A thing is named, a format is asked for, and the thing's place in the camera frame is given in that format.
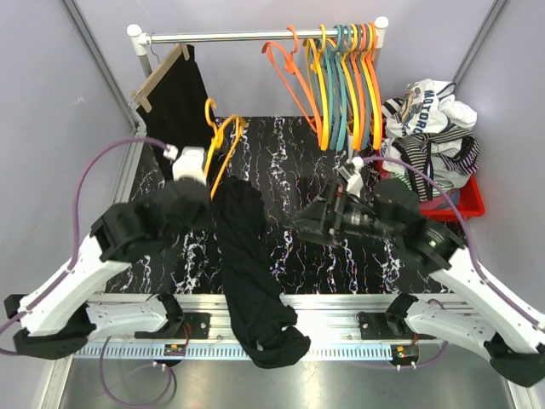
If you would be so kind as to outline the yellow hanger with black top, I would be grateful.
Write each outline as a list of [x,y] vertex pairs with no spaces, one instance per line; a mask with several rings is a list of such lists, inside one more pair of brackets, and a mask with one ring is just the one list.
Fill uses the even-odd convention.
[[228,163],[231,160],[232,155],[234,154],[234,151],[238,145],[238,142],[240,138],[242,137],[244,127],[246,125],[246,121],[242,116],[238,115],[231,115],[227,117],[220,125],[217,125],[212,119],[211,119],[211,112],[212,109],[216,108],[216,102],[213,98],[208,97],[205,104],[204,104],[204,116],[206,119],[206,122],[209,127],[212,128],[214,131],[214,135],[211,139],[211,143],[209,145],[209,149],[207,152],[207,157],[205,161],[204,166],[204,174],[207,176],[209,174],[210,166],[212,163],[212,159],[214,157],[214,154],[222,147],[224,139],[225,139],[225,129],[226,127],[234,123],[234,129],[235,129],[235,139],[234,142],[231,144],[231,147],[217,173],[217,176],[214,180],[214,183],[212,184],[212,188],[210,189],[210,198],[214,198],[215,193],[217,191],[217,188],[219,187],[219,184],[221,182],[221,178],[223,177],[223,174],[227,168]]

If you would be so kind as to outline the black white striped tank top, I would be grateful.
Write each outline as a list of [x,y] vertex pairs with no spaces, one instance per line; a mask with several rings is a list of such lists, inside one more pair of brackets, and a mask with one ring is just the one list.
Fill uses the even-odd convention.
[[389,119],[392,119],[394,123],[401,123],[401,109],[403,104],[403,98],[392,98],[384,101],[381,106],[383,122],[386,123]]

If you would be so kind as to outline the white tank top navy trim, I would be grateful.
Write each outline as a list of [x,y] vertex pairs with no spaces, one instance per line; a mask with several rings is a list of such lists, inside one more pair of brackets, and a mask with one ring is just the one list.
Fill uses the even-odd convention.
[[471,130],[477,122],[477,112],[456,98],[456,82],[423,79],[408,84],[398,98],[404,99],[402,122],[383,122],[387,138],[438,134],[451,125]]

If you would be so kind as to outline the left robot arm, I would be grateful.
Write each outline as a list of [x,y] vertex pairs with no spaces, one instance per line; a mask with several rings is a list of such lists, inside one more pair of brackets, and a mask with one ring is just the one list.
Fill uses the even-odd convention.
[[40,289],[5,299],[10,322],[21,325],[10,354],[58,360],[102,338],[178,336],[185,316],[173,295],[110,306],[89,298],[131,264],[162,252],[184,231],[210,227],[210,202],[206,182],[183,177],[152,195],[112,205]]

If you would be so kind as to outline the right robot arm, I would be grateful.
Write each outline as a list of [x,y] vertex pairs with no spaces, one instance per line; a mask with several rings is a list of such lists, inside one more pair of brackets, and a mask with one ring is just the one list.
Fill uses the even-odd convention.
[[423,216],[416,195],[402,182],[376,184],[364,204],[338,181],[329,183],[287,222],[306,241],[339,245],[347,236],[388,239],[399,258],[446,285],[479,314],[452,313],[410,294],[388,306],[390,335],[429,335],[487,360],[508,381],[532,387],[544,379],[544,315],[508,289],[477,261],[467,240]]

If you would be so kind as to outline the black garment on beige hanger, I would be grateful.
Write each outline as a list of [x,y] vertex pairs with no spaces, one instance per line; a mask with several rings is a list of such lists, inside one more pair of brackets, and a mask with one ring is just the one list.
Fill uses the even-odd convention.
[[195,60],[195,48],[189,45],[188,50],[190,59],[182,56],[148,97],[152,110],[147,113],[138,106],[136,111],[149,137],[180,150],[207,149],[214,134],[204,116],[208,94]]

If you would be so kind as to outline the yellow empty hanger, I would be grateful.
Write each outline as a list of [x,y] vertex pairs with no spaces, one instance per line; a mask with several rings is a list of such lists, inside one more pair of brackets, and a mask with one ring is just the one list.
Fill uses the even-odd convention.
[[347,80],[347,89],[350,98],[350,107],[352,118],[350,119],[352,142],[351,148],[354,152],[359,150],[360,110],[359,110],[359,90],[355,83],[353,64],[350,60],[352,52],[358,45],[358,32],[355,25],[346,25],[343,27],[345,38],[343,40],[343,51],[341,52],[341,66]]

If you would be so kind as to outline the beige wooden hanger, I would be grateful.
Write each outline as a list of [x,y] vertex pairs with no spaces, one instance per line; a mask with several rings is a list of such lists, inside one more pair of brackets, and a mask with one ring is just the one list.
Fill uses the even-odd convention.
[[132,97],[135,99],[137,104],[145,110],[145,112],[149,113],[152,110],[152,104],[148,100],[148,97],[157,87],[160,81],[165,77],[165,75],[169,72],[172,66],[182,56],[184,57],[184,60],[190,59],[188,46],[185,43],[176,44],[171,49],[171,51],[164,57],[161,63],[146,78],[140,88],[132,92]]

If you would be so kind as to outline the teal empty hanger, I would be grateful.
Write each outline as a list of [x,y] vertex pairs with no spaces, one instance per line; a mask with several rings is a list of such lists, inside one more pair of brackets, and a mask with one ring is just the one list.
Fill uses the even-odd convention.
[[330,150],[336,149],[336,143],[341,124],[341,121],[338,118],[341,97],[337,94],[338,75],[334,56],[335,46],[336,44],[334,43],[334,41],[331,38],[327,38],[324,43],[324,51],[322,54],[324,74],[327,77],[326,89],[328,101],[328,119],[330,121],[330,137],[328,148]]
[[335,24],[334,28],[337,30],[336,45],[334,46],[334,59],[336,64],[339,95],[341,98],[339,113],[337,116],[337,118],[339,119],[339,130],[337,132],[336,151],[341,152],[344,149],[347,139],[348,117],[346,75],[343,68],[341,67],[341,52],[345,49],[344,26],[340,24]]

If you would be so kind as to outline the orange empty hanger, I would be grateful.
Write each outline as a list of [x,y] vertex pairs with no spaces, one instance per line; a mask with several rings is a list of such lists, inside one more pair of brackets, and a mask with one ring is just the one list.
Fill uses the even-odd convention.
[[367,46],[367,30],[356,24],[358,33],[357,49],[353,52],[353,62],[357,69],[356,81],[359,90],[359,118],[361,136],[359,137],[359,150],[365,150],[370,139],[370,94],[364,75],[362,56]]
[[373,57],[377,35],[376,27],[373,23],[368,23],[367,28],[369,30],[369,46],[365,55],[365,64],[370,74],[371,83],[370,96],[373,115],[373,149],[379,151],[382,144],[382,101]]

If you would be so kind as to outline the black marble patterned mat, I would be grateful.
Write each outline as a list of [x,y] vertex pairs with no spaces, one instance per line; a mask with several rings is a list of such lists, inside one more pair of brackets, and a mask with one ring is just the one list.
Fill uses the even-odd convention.
[[[337,247],[299,239],[284,221],[305,206],[346,160],[324,152],[299,117],[248,118],[241,136],[225,131],[227,174],[260,191],[267,218],[266,247],[272,276],[286,294],[444,293],[446,287],[406,265],[390,242],[351,237]],[[190,231],[156,256],[109,280],[109,293],[218,294],[221,253],[214,234]]]

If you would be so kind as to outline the purple striped garment pile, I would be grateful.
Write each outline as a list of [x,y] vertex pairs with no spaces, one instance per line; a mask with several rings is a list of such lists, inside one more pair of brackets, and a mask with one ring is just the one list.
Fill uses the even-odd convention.
[[457,126],[438,134],[387,138],[381,163],[388,177],[400,179],[422,202],[464,187],[479,167],[480,141]]

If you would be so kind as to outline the red plastic bin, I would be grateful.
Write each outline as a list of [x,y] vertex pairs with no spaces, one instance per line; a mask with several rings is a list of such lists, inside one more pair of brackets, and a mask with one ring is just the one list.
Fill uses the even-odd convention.
[[[455,126],[457,125],[451,125],[447,130],[452,129]],[[379,164],[379,167],[381,168],[381,176],[383,178],[392,178],[388,177],[386,172],[382,169],[382,162]],[[456,208],[466,220],[476,216],[482,216],[485,213],[485,205],[476,182],[475,173],[470,176],[464,187],[448,193],[445,192],[449,195],[451,200],[456,205]],[[439,193],[443,191],[439,189],[439,186],[436,186],[436,188],[439,190]],[[441,194],[431,201],[422,202],[420,200],[420,208],[424,214],[431,216],[433,219],[438,221],[453,222],[456,219],[453,211],[449,209],[448,204]]]

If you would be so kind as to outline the metal clothes rack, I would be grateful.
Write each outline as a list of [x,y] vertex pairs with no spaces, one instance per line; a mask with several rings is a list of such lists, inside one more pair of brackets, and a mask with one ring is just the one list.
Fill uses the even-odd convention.
[[[388,27],[388,20],[385,17],[379,17],[373,23],[376,27],[376,47],[374,51],[374,66],[376,69],[376,58],[378,57],[382,48],[385,31]],[[360,23],[367,30],[367,46],[362,56],[362,63],[364,68],[364,75],[367,81],[369,94],[370,94],[370,74],[365,64],[365,55],[369,46],[369,30],[367,28],[368,23]],[[336,43],[337,30],[335,28],[327,29],[327,38],[331,38]],[[127,28],[127,34],[133,44],[135,53],[137,54],[143,70],[146,74],[146,78],[152,73],[152,71],[161,63],[164,57],[171,51],[171,49],[179,43],[185,43],[187,46],[193,43],[219,43],[219,42],[248,42],[248,41],[261,41],[263,43],[261,52],[268,58],[270,64],[275,69],[280,79],[285,80],[287,75],[291,74],[296,79],[304,92],[304,98],[295,98],[296,105],[301,110],[303,117],[310,125],[318,139],[317,128],[314,123],[314,116],[318,114],[318,109],[315,107],[313,97],[311,96],[310,83],[307,75],[307,63],[305,56],[304,41],[309,38],[318,39],[320,36],[320,30],[297,30],[293,26],[289,26],[280,31],[264,31],[264,32],[218,32],[218,33],[195,33],[195,34],[146,34],[142,31],[141,27],[136,24],[131,24]],[[355,83],[357,69],[353,62],[353,52],[350,60],[353,64]],[[348,153],[358,153],[362,150],[354,152],[351,148],[352,135],[350,119],[352,118],[352,112],[350,107],[350,98],[347,89],[347,139],[344,149]],[[370,139],[366,147],[373,148],[373,115],[370,96]]]

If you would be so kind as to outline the aluminium mounting rail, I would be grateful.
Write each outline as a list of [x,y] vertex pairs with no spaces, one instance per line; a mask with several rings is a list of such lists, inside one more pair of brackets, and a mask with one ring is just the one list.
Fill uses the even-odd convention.
[[[180,295],[177,298],[191,327],[189,336],[136,339],[131,335],[101,335],[74,355],[77,358],[150,360],[247,360],[249,357],[232,333],[223,295]],[[430,343],[448,342],[485,355],[484,343],[497,333],[492,324],[447,294],[441,301],[422,294],[406,308],[401,318],[406,333],[395,334],[385,313],[394,295],[288,295],[283,302],[298,315],[297,329],[312,340],[304,360],[367,360],[388,362],[395,358],[405,365],[421,366],[416,354]]]

